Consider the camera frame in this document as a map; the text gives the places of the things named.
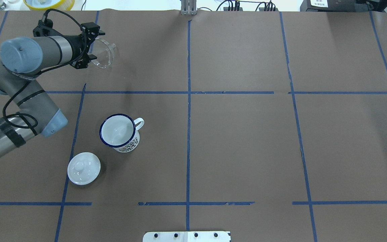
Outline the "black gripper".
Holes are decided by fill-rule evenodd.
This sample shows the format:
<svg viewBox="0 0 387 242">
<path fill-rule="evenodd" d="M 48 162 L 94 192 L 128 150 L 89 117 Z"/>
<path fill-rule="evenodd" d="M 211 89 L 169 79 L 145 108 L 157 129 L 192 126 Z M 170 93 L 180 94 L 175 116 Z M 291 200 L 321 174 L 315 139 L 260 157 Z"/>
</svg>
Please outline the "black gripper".
<svg viewBox="0 0 387 242">
<path fill-rule="evenodd" d="M 73 68 L 77 70 L 86 69 L 91 61 L 97 59 L 97 56 L 88 56 L 89 45 L 87 37 L 106 35 L 96 23 L 83 23 L 80 25 L 80 29 L 82 30 L 81 34 L 67 36 L 67 41 L 72 49 L 72 57 L 69 63 L 73 63 Z"/>
</svg>

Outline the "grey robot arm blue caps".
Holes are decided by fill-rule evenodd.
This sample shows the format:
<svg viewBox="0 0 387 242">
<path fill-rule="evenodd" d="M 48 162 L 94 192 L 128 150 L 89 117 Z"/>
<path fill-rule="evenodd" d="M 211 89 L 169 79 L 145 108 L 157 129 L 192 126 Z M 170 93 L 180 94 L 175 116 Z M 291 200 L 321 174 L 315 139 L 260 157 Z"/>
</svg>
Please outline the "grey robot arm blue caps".
<svg viewBox="0 0 387 242">
<path fill-rule="evenodd" d="M 0 158 L 41 134 L 49 137 L 68 124 L 38 83 L 43 73 L 70 65 L 85 69 L 96 59 L 92 43 L 105 35 L 96 23 L 83 23 L 78 35 L 63 35 L 51 20 L 39 20 L 33 37 L 6 40 L 0 49 L 0 94 L 9 96 L 0 118 Z"/>
</svg>

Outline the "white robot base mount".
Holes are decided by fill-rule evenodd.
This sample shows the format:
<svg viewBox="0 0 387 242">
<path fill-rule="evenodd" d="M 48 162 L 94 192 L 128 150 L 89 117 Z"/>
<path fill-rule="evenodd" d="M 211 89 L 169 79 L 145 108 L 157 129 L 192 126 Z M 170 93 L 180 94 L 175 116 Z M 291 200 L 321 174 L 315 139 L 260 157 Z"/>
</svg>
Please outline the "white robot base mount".
<svg viewBox="0 0 387 242">
<path fill-rule="evenodd" d="M 231 242 L 227 231 L 147 232 L 143 242 Z"/>
</svg>

